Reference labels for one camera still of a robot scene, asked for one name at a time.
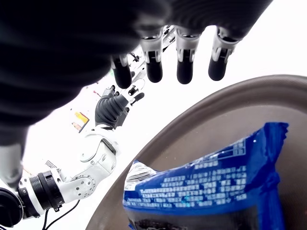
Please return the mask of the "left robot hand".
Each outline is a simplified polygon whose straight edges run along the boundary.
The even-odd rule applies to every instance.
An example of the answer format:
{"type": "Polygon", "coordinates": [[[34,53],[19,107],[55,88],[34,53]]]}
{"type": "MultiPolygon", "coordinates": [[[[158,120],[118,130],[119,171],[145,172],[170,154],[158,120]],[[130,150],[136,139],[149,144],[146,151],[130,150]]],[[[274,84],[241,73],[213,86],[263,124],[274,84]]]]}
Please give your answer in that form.
{"type": "Polygon", "coordinates": [[[144,98],[144,86],[145,80],[138,79],[130,87],[120,91],[115,85],[106,88],[95,107],[95,125],[113,130],[122,126],[131,107],[144,98]]]}

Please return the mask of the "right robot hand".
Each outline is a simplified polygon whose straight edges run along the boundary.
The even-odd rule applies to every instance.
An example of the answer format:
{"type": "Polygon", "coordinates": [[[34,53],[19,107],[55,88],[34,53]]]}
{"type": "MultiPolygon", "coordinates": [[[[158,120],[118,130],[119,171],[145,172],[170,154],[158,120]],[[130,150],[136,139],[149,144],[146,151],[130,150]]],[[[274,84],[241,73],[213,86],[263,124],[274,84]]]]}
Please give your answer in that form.
{"type": "Polygon", "coordinates": [[[268,0],[3,0],[0,3],[0,178],[16,188],[28,129],[73,100],[146,32],[210,25],[242,39],[268,0]]]}

